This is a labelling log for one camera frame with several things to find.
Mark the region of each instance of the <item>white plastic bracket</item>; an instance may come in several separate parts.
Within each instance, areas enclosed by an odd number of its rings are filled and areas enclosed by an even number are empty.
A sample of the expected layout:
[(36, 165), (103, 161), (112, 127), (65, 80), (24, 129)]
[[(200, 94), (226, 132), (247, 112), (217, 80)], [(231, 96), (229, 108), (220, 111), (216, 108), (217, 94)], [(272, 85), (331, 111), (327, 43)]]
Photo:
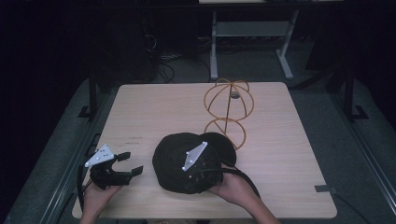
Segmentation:
[(85, 162), (85, 167), (90, 167), (112, 159), (114, 159), (113, 152), (111, 152), (110, 148), (104, 144), (87, 162)]
[(181, 167), (183, 171), (187, 171), (192, 167), (195, 162), (198, 160), (198, 158), (201, 156), (202, 152), (207, 146), (207, 142), (202, 142), (201, 145), (198, 147), (195, 147), (193, 150), (186, 152), (187, 158), (186, 161), (184, 162), (184, 166)]

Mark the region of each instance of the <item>hand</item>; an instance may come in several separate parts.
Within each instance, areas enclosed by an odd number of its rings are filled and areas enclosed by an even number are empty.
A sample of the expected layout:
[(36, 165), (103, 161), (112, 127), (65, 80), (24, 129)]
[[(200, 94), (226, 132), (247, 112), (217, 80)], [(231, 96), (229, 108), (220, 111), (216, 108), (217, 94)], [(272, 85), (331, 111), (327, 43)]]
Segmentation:
[[(223, 164), (222, 167), (234, 169)], [(239, 175), (223, 174), (222, 183), (210, 188), (209, 191), (228, 203), (245, 208), (259, 224), (279, 223), (249, 183)]]
[(84, 211), (79, 223), (95, 223), (111, 198), (121, 188), (122, 186), (111, 186), (106, 189), (100, 189), (95, 184), (91, 183), (84, 191)]

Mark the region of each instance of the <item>person's right hand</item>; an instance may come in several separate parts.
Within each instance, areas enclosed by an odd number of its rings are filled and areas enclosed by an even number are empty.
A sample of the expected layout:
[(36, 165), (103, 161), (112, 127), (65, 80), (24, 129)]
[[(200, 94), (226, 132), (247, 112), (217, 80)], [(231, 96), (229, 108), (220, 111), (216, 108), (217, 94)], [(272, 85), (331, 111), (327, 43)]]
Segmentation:
[[(233, 169), (223, 164), (222, 167)], [(228, 203), (245, 208), (259, 224), (280, 223), (262, 199), (254, 193), (249, 183), (239, 175), (223, 174), (222, 183), (210, 188), (208, 191), (218, 195)]]
[(239, 175), (223, 174), (222, 183), (210, 188), (209, 191), (228, 203), (234, 203), (244, 208), (252, 201), (261, 201), (248, 182)]

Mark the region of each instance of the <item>table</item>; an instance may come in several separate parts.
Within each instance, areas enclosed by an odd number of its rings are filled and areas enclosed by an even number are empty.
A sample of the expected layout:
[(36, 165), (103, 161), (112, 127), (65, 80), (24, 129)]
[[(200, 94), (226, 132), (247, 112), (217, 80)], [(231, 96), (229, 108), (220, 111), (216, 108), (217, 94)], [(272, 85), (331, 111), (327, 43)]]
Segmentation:
[[(151, 159), (156, 146), (170, 133), (202, 133), (213, 119), (204, 96), (214, 83), (121, 86), (98, 146), (107, 144), (115, 154), (130, 151), (128, 161), (116, 162), (115, 171), (144, 165), (111, 201), (102, 217), (114, 218), (245, 218), (244, 209), (203, 192), (185, 195), (162, 189)], [(236, 151), (236, 166), (255, 183), (267, 206), (278, 218), (331, 218), (336, 208), (289, 91), (283, 83), (249, 83), (253, 112), (240, 123), (246, 143)], [(218, 113), (219, 107), (213, 107)], [(231, 116), (241, 112), (232, 102)], [(241, 135), (229, 126), (231, 138)], [(73, 216), (80, 217), (78, 202)]]

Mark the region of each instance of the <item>black cap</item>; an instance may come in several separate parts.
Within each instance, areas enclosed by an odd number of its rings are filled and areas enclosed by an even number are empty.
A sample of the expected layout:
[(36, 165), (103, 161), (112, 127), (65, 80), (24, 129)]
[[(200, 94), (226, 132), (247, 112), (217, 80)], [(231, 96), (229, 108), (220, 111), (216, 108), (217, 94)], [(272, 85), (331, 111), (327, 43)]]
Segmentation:
[[(195, 164), (184, 171), (186, 152), (207, 142)], [(222, 181), (221, 163), (234, 166), (236, 153), (231, 141), (220, 133), (174, 133), (155, 149), (152, 164), (164, 189), (178, 193), (201, 193)]]

